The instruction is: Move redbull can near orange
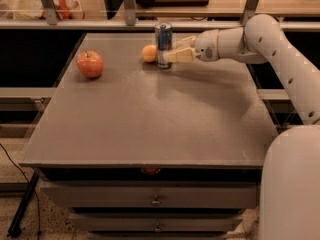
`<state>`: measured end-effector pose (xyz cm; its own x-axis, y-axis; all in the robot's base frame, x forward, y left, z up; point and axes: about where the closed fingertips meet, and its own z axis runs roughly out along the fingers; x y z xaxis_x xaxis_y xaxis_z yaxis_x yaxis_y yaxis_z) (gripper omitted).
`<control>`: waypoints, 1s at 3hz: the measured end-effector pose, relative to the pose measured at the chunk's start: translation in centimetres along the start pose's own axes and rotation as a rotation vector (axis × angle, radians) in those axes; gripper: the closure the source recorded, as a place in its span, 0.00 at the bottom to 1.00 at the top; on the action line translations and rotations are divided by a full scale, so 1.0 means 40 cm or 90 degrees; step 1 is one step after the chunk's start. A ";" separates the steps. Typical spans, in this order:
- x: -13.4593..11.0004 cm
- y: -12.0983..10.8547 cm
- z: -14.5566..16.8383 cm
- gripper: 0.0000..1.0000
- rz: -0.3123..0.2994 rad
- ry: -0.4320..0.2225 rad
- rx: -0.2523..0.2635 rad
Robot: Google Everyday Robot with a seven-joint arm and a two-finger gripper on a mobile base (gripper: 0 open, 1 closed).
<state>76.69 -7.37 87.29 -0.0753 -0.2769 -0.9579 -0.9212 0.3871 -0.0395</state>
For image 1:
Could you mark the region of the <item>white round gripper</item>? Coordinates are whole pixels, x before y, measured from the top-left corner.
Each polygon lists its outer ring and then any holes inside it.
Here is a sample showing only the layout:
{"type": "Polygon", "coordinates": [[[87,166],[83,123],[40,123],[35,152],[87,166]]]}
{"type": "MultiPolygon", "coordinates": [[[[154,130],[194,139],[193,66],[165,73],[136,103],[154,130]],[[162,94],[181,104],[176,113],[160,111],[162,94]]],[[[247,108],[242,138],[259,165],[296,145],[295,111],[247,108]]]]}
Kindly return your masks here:
{"type": "Polygon", "coordinates": [[[219,59],[218,34],[218,30],[209,30],[200,33],[197,37],[193,35],[179,39],[173,43],[174,49],[166,51],[163,57],[170,63],[192,63],[196,57],[203,62],[217,61],[219,59]]]}

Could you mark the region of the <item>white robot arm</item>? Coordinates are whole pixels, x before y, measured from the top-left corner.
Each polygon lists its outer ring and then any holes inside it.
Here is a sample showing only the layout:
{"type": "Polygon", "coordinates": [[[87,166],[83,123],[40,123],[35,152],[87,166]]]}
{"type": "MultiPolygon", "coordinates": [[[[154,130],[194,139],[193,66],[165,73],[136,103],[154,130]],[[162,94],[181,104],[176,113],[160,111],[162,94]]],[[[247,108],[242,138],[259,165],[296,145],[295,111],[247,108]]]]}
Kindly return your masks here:
{"type": "Polygon", "coordinates": [[[279,22],[258,14],[240,28],[179,40],[164,58],[270,64],[291,107],[278,113],[280,134],[263,164],[258,240],[320,240],[320,71],[290,43],[279,22]]]}

